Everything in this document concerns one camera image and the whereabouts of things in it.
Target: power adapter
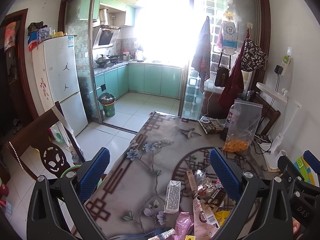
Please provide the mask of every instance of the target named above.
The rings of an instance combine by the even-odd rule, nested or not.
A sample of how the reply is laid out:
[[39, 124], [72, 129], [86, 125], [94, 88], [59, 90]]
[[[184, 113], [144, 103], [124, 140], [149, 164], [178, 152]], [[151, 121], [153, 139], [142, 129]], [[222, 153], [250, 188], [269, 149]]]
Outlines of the power adapter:
[[275, 73], [281, 75], [282, 71], [283, 71], [283, 67], [277, 65], [275, 68]]

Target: metal screw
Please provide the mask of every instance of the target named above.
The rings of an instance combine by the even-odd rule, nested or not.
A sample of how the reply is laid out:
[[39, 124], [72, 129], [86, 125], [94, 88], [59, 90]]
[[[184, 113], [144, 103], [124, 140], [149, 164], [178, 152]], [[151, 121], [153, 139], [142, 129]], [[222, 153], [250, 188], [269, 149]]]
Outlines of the metal screw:
[[248, 179], [251, 179], [253, 177], [253, 174], [250, 171], [246, 171], [244, 173], [244, 176], [247, 177]]
[[43, 176], [43, 175], [40, 175], [40, 176], [38, 177], [38, 181], [41, 182], [41, 181], [43, 181], [43, 180], [44, 180], [44, 176]]
[[72, 178], [76, 173], [74, 171], [69, 171], [66, 176], [67, 178]]
[[276, 177], [275, 177], [275, 181], [276, 181], [276, 182], [281, 182], [281, 178], [278, 177], [278, 176], [276, 176]]

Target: orange snack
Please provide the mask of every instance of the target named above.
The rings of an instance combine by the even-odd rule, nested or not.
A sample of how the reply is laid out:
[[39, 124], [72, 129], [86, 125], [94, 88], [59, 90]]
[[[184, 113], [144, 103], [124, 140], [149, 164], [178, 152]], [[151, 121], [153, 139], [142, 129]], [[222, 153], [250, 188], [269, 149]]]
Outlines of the orange snack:
[[248, 148], [248, 143], [241, 140], [230, 140], [226, 142], [223, 147], [224, 151], [234, 153], [234, 152], [242, 152]]

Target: tiled floor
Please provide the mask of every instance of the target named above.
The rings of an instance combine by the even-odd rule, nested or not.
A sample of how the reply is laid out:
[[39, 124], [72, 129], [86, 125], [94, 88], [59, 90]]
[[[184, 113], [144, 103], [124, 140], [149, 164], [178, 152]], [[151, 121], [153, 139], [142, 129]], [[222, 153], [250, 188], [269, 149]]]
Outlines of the tiled floor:
[[179, 99], [130, 92], [116, 101], [116, 114], [105, 117], [104, 122], [139, 131], [154, 110], [178, 115], [179, 102]]
[[[134, 127], [133, 125], [134, 123], [132, 124], [132, 122], [128, 123], [128, 127]], [[91, 160], [101, 147], [109, 149], [111, 158], [110, 164], [106, 169], [107, 173], [115, 161], [127, 149], [134, 136], [132, 133], [92, 122], [77, 135], [76, 139], [84, 151], [86, 160]], [[61, 148], [65, 152], [68, 162], [73, 166], [70, 152], [64, 147]], [[9, 196], [6, 199], [12, 205], [13, 214], [7, 216], [7, 218], [20, 237], [26, 240], [27, 214], [35, 182], [20, 168], [18, 162], [5, 147], [1, 152], [4, 156], [4, 163], [7, 165], [11, 175], [11, 179], [7, 185], [9, 188]], [[29, 147], [21, 156], [21, 159], [37, 176], [44, 174], [49, 179], [55, 178], [54, 175], [45, 170], [37, 150]], [[73, 227], [73, 221], [68, 213], [67, 206], [63, 202], [60, 202], [60, 204], [66, 222], [71, 229]]]

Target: blue grip pad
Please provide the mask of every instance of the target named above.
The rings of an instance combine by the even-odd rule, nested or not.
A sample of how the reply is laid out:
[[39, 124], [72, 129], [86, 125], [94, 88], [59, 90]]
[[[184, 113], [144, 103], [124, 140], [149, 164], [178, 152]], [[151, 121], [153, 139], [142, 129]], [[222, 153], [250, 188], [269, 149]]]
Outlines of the blue grip pad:
[[78, 198], [82, 203], [91, 197], [109, 163], [110, 152], [104, 148], [78, 183]]
[[220, 150], [217, 148], [212, 149], [209, 158], [210, 164], [220, 179], [228, 197], [239, 202], [242, 196], [241, 184], [220, 154]]

